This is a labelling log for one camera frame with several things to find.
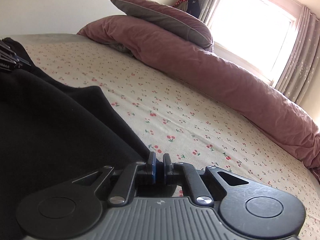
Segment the black pants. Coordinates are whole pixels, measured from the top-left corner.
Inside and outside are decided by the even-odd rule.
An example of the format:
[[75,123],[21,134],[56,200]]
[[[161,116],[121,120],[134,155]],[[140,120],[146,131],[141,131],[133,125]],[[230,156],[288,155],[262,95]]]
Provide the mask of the black pants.
[[1,70],[1,239],[159,239],[175,222],[174,184],[138,183],[150,151],[97,86],[36,67]]

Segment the grey mattress cover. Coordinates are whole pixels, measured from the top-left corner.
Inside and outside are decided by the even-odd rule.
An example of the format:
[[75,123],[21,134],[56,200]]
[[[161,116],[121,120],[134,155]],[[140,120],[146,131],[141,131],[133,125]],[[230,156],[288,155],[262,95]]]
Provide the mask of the grey mattress cover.
[[28,34],[28,35],[2,35],[4,38],[11,38],[22,45],[51,44],[51,43],[71,43],[90,42],[90,39],[76,34]]

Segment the cherry print bed sheet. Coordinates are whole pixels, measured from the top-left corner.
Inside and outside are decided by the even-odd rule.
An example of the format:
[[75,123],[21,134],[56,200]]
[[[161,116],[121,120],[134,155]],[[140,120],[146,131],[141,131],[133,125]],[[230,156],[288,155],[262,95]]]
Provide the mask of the cherry print bed sheet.
[[301,239],[319,239],[319,196],[304,165],[225,105],[112,48],[25,43],[36,66],[72,87],[99,86],[158,159],[208,165],[287,191],[305,206]]

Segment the pink duvet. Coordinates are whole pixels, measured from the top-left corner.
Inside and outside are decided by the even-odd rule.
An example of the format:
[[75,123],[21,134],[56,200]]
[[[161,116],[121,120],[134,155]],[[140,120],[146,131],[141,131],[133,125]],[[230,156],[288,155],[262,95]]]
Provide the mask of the pink duvet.
[[231,107],[319,176],[318,126],[301,107],[244,68],[131,16],[99,19],[79,34],[101,44],[119,43],[144,64]]

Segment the grey pink pillow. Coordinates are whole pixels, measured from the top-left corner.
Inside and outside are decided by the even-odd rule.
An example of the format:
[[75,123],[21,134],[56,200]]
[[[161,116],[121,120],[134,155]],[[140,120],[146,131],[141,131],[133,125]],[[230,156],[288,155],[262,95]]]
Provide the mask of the grey pink pillow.
[[174,7],[151,0],[110,0],[128,16],[153,23],[204,50],[213,51],[208,27],[194,16]]

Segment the beige curtain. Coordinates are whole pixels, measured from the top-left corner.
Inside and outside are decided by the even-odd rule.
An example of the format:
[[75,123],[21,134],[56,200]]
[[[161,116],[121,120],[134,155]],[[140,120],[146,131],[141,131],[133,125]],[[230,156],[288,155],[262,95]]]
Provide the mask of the beige curtain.
[[319,19],[304,6],[297,23],[297,37],[276,90],[300,104],[319,65]]

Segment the hanging clothes in corner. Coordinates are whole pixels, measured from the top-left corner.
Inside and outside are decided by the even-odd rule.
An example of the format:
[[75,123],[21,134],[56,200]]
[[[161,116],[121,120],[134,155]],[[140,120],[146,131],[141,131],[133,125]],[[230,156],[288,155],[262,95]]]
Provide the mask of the hanging clothes in corner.
[[173,7],[190,14],[195,18],[199,18],[200,16],[201,9],[199,0],[178,0]]

